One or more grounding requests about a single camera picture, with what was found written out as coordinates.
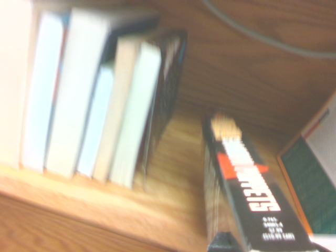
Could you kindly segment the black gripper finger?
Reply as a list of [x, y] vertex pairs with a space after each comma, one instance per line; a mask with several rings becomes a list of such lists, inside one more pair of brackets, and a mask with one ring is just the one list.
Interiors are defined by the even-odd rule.
[[240, 245], [231, 232], [218, 232], [207, 248], [208, 252], [236, 252]]

